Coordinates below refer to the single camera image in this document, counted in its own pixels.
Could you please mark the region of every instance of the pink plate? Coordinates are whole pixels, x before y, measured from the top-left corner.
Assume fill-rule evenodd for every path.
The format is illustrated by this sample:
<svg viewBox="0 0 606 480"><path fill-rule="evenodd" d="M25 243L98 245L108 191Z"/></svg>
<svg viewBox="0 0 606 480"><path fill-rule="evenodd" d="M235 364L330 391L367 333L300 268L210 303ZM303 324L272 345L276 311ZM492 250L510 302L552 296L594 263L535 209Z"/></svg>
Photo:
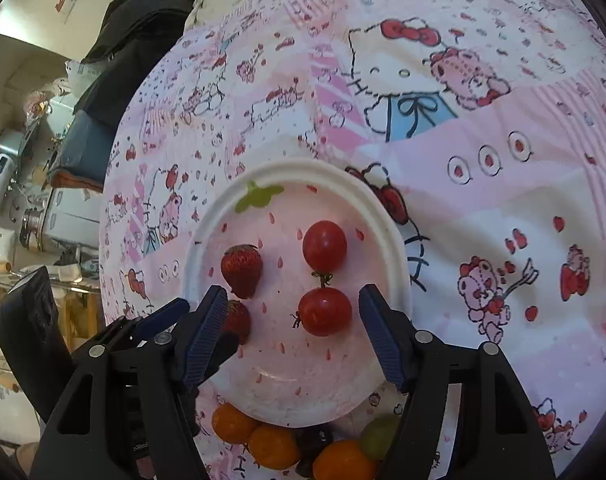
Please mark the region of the pink plate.
<svg viewBox="0 0 606 480"><path fill-rule="evenodd" d="M248 195L254 186L262 190ZM302 238L321 219L336 222L348 240L331 286L350 299L352 323L329 337L293 327L298 301L320 285L303 258ZM250 338L210 379L216 391L249 416L292 428L349 413L384 381L358 316L358 291L375 283L410 314L403 241L391 218L351 175L316 160L284 159L233 181L199 222L183 279L192 304L210 285L229 294L220 261L237 244L259 248L263 273L254 297L243 300L252 316Z"/></svg>

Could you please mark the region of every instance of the table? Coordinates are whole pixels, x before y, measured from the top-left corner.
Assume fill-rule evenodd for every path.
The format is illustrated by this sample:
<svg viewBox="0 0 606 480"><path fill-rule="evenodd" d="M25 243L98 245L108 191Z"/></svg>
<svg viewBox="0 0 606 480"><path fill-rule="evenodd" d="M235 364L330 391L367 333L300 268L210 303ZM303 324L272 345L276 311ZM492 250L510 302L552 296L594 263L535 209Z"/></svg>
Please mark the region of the table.
<svg viewBox="0 0 606 480"><path fill-rule="evenodd" d="M512 362L557 473L606 408L606 40L580 0L247 0L190 30L132 99L100 232L110 322L180 294L192 229L282 156L386 186L414 323ZM456 388L433 475L448 466ZM212 433L215 479L270 479ZM383 384L338 431L402 410Z"/></svg>

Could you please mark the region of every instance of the orange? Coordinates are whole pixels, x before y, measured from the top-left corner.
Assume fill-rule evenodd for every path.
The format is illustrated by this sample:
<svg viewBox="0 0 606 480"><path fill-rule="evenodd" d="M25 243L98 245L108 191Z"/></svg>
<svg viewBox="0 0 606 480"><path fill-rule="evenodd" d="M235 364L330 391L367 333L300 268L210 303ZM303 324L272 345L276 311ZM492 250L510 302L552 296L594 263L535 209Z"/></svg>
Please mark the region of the orange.
<svg viewBox="0 0 606 480"><path fill-rule="evenodd" d="M245 444L260 422L237 410L229 402L212 414L212 428L228 444Z"/></svg>
<svg viewBox="0 0 606 480"><path fill-rule="evenodd" d="M378 462L366 457L358 440L339 440L327 446L314 460L316 480L373 480Z"/></svg>
<svg viewBox="0 0 606 480"><path fill-rule="evenodd" d="M288 428L261 424L247 443L256 463L267 469L287 469L301 460L294 433Z"/></svg>

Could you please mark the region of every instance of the pink tablecloth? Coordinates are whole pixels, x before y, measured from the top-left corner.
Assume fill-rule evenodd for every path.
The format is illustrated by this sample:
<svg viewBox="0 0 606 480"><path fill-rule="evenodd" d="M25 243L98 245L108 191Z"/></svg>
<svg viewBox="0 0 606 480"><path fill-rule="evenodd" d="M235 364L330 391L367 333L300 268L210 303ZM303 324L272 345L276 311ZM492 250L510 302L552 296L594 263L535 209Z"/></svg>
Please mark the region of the pink tablecloth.
<svg viewBox="0 0 606 480"><path fill-rule="evenodd" d="M499 343L563 470L606 408L606 41L580 0L247 0L189 31L110 156L107 321L178 296L212 200L293 155L403 195L416 326ZM221 401L206 384L197 404L211 477L286 475L212 434ZM337 425L357 433L403 403L384 385Z"/></svg>

